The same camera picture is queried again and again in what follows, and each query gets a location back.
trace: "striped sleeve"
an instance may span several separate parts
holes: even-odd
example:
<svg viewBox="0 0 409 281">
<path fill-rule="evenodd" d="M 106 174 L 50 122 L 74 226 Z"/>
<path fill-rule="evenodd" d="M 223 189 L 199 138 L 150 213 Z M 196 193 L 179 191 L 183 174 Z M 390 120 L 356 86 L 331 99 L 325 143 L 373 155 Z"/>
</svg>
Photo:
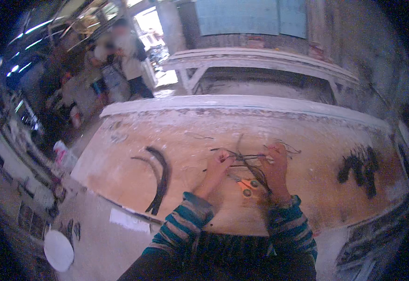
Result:
<svg viewBox="0 0 409 281">
<path fill-rule="evenodd" d="M 312 238 L 307 218 L 300 210 L 301 199 L 292 196 L 292 205 L 283 209 L 275 206 L 268 212 L 268 232 L 276 252 L 309 253 L 317 259 L 317 244 Z"/>
<path fill-rule="evenodd" d="M 190 192 L 183 193 L 182 203 L 165 217 L 165 223 L 142 256 L 160 250 L 170 256 L 182 255 L 213 217 L 211 204 Z"/>
</svg>

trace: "orange scissors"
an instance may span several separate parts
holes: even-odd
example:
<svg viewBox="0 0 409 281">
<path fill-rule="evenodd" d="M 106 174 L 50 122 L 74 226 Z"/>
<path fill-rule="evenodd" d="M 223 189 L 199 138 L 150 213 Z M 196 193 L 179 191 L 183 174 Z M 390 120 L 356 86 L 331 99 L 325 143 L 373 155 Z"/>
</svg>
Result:
<svg viewBox="0 0 409 281">
<path fill-rule="evenodd" d="M 259 186 L 259 183 L 255 180 L 250 181 L 231 174 L 229 174 L 228 176 L 234 179 L 239 184 L 239 186 L 242 188 L 242 195 L 245 198 L 250 197 L 252 195 L 252 190 L 257 189 Z"/>
</svg>

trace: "wooden board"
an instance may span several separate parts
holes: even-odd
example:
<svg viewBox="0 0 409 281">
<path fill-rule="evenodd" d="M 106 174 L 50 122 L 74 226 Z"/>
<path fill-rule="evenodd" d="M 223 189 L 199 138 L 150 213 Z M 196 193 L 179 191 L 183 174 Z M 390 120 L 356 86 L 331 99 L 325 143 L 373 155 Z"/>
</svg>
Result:
<svg viewBox="0 0 409 281">
<path fill-rule="evenodd" d="M 150 158 L 145 147 L 156 147 L 172 167 L 167 194 L 158 215 L 152 216 L 160 220 L 181 203 L 184 191 L 200 184 L 212 154 L 209 150 L 234 150 L 241 134 L 243 154 L 256 154 L 276 139 L 303 151 L 288 160 L 287 186 L 301 197 L 302 210 L 316 232 L 381 214 L 409 191 L 389 138 L 390 127 L 341 107 L 286 98 L 203 95 L 113 104 L 102 116 L 105 120 L 72 177 L 136 213 L 152 216 L 145 209 L 156 193 L 155 177 L 146 163 L 131 157 Z M 365 188 L 357 186 L 352 174 L 344 184 L 336 179 L 342 156 L 359 144 L 372 146 L 380 161 L 373 199 L 367 199 Z M 252 178 L 243 167 L 231 172 Z M 217 213 L 205 230 L 268 235 L 261 192 L 245 199 L 239 186 L 226 178 L 210 201 Z"/>
</svg>

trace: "blue panel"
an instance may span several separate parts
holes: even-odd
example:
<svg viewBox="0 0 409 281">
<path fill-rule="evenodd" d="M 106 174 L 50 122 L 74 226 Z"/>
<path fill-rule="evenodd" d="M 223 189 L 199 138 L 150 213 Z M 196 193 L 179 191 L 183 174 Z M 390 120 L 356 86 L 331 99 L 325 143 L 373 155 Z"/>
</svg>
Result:
<svg viewBox="0 0 409 281">
<path fill-rule="evenodd" d="M 277 0 L 197 0 L 201 35 L 279 34 Z"/>
<path fill-rule="evenodd" d="M 306 38 L 306 0 L 278 0 L 280 33 Z"/>
</svg>

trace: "white shirt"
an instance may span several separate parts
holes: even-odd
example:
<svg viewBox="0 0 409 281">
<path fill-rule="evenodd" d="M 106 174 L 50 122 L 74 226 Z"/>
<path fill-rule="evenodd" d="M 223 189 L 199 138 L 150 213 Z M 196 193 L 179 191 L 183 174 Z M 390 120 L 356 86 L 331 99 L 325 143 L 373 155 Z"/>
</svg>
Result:
<svg viewBox="0 0 409 281">
<path fill-rule="evenodd" d="M 121 48 L 125 54 L 122 57 L 122 70 L 127 80 L 142 76 L 141 62 L 136 58 L 138 51 L 136 42 L 138 39 L 134 32 L 129 31 L 127 34 L 118 36 L 114 40 L 116 48 Z"/>
</svg>

